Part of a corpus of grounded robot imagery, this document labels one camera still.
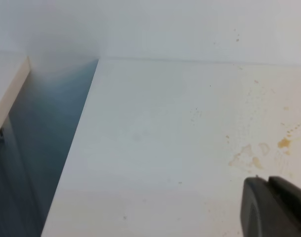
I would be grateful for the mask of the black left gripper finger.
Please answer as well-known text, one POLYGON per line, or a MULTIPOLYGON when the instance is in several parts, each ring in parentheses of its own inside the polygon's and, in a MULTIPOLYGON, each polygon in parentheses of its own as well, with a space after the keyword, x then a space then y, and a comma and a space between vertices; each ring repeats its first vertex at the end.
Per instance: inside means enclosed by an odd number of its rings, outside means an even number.
POLYGON ((246 178, 240 221, 244 237, 301 237, 301 189, 278 176, 246 178))

